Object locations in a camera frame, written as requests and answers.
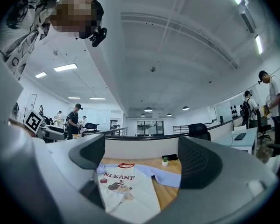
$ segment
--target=man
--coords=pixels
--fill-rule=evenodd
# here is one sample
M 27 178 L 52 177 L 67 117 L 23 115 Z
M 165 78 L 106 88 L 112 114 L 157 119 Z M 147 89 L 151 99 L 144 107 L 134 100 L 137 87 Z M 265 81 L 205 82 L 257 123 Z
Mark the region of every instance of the man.
M 259 79 L 265 84 L 270 84 L 270 101 L 266 104 L 266 108 L 272 113 L 272 119 L 275 124 L 275 143 L 280 144 L 280 121 L 279 121 L 279 102 L 280 102 L 280 79 L 271 76 L 262 70 L 259 73 Z
M 87 118 L 87 117 L 86 117 L 85 115 L 83 116 L 83 118 L 81 118 L 81 120 L 80 120 L 80 122 L 79 122 L 81 127 L 85 127 L 86 118 Z
M 61 114 L 62 114 L 62 112 L 61 112 L 61 110 L 60 110 L 60 111 L 58 112 L 58 114 L 56 115 L 56 119 L 60 119 Z
M 59 126 L 60 127 L 60 123 L 61 123 L 61 114 L 62 114 L 62 112 L 61 112 L 61 110 L 57 113 L 57 115 L 56 115 L 56 119 L 55 119 L 55 123 L 57 123 L 57 126 Z
M 257 114 L 258 105 L 254 99 L 251 98 L 252 94 L 249 91 L 245 91 L 245 102 L 249 104 L 251 115 L 249 117 L 249 128 L 256 128 L 258 126 L 257 123 Z
M 41 107 L 39 108 L 39 112 L 38 112 L 40 115 L 44 115 L 44 111 L 43 111 L 43 106 L 41 105 Z
M 17 0 L 0 24 L 0 54 L 20 80 L 37 37 L 52 27 L 86 39 L 100 27 L 103 8 L 96 0 Z
M 79 125 L 78 125 L 78 111 L 81 109 L 80 104 L 76 104 L 75 108 L 68 115 L 69 117 L 69 126 L 67 127 L 67 131 L 69 133 L 68 140 L 73 138 L 73 134 L 78 134 Z
M 79 125 L 80 125 L 80 128 L 79 128 L 79 132 L 81 131 L 82 128 L 85 127 L 85 124 L 86 124 L 86 116 L 84 115 L 83 118 L 81 118 L 80 122 L 79 122 Z

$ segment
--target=office chair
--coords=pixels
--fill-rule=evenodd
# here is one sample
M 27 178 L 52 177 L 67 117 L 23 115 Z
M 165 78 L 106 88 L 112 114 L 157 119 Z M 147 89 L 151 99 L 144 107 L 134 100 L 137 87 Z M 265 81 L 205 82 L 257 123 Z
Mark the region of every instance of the office chair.
M 272 126 L 267 124 L 267 118 L 261 117 L 260 122 L 258 123 L 258 132 L 261 134 L 258 139 L 260 139 L 260 143 L 264 138 L 272 140 L 269 135 L 266 134 L 266 131 L 271 130 Z
M 93 129 L 96 131 L 98 129 L 99 124 L 87 123 L 85 124 L 85 129 Z
M 210 141 L 210 133 L 205 124 L 192 124 L 188 125 L 188 128 L 190 137 Z

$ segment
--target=white desk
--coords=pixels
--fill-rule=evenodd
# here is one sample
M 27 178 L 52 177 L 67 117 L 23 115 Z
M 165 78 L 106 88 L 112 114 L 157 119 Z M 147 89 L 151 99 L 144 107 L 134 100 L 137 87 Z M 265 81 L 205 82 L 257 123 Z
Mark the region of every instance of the white desk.
M 245 137 L 242 140 L 234 140 L 236 136 L 238 136 L 240 133 L 246 133 Z M 222 144 L 225 146 L 230 146 L 240 150 L 245 150 L 249 154 L 252 154 L 252 147 L 253 144 L 255 143 L 254 155 L 256 156 L 257 135 L 258 135 L 258 128 L 239 130 L 239 131 L 234 131 L 234 133 L 228 132 L 218 137 L 217 139 L 212 140 L 212 142 L 217 144 Z

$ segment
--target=small potted plant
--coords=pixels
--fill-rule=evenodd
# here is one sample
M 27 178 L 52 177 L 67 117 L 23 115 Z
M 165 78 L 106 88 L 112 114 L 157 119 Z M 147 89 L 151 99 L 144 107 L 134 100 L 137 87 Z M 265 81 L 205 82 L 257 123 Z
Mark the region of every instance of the small potted plant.
M 168 157 L 163 157 L 163 158 L 162 158 L 162 165 L 163 165 L 163 166 L 167 166 L 168 163 L 169 163 Z

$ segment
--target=cartoon print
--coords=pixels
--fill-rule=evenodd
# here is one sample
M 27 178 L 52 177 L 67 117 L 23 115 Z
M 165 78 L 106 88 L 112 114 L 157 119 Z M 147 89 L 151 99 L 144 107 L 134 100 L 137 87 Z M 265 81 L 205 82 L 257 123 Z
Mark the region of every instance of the cartoon print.
M 100 182 L 100 183 L 107 183 L 107 182 L 108 182 L 108 179 L 105 179 L 105 178 L 104 178 L 104 179 L 99 180 L 99 182 Z
M 126 200 L 133 200 L 134 197 L 132 194 L 130 194 L 130 190 L 132 190 L 133 188 L 126 186 L 122 180 L 120 180 L 120 182 L 115 182 L 112 185 L 108 186 L 108 189 L 111 191 L 117 191 L 117 192 L 121 192 L 125 194 L 125 199 Z

